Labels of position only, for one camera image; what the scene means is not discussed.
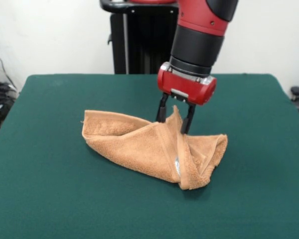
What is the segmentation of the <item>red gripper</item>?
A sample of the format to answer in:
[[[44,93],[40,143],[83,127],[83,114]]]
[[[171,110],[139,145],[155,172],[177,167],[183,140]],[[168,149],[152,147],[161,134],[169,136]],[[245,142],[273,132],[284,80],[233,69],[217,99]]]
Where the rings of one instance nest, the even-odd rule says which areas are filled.
[[[217,79],[213,76],[198,77],[173,69],[169,62],[161,65],[157,75],[158,88],[164,92],[159,102],[156,121],[165,123],[166,102],[169,95],[184,98],[188,104],[187,116],[183,119],[181,134],[188,134],[196,105],[207,103],[216,89]]]

